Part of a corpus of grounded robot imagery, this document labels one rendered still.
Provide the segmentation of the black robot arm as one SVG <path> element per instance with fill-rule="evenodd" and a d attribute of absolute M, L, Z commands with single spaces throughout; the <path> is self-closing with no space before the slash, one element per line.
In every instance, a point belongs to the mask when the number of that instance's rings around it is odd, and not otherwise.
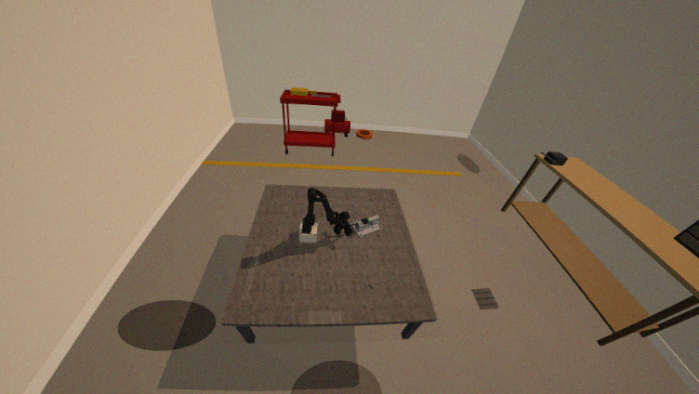
<path fill-rule="evenodd" d="M 317 198 L 316 194 L 321 198 Z M 326 213 L 327 221 L 330 222 L 330 225 L 335 224 L 334 232 L 335 232 L 335 234 L 340 235 L 341 230 L 343 230 L 343 229 L 339 228 L 338 226 L 340 226 L 342 222 L 344 222 L 345 220 L 350 218 L 349 213 L 342 212 L 341 214 L 339 214 L 338 212 L 334 212 L 330 208 L 330 205 L 327 201 L 326 195 L 321 193 L 319 190 L 314 189 L 314 188 L 308 189 L 308 202 L 309 202 L 308 213 L 307 213 L 306 217 L 303 218 L 301 233 L 310 234 L 311 227 L 313 226 L 314 221 L 315 221 L 315 215 L 313 214 L 314 202 L 321 202 L 323 204 L 323 208 L 324 208 L 325 213 Z"/>

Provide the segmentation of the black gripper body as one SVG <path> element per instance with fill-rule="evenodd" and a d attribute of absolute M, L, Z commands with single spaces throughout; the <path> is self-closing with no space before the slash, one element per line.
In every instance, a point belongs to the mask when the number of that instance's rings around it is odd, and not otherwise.
<path fill-rule="evenodd" d="M 342 222 L 341 225 L 338 227 L 345 230 L 344 232 L 346 236 L 350 236 L 353 233 L 353 229 L 347 224 L 346 220 Z"/>

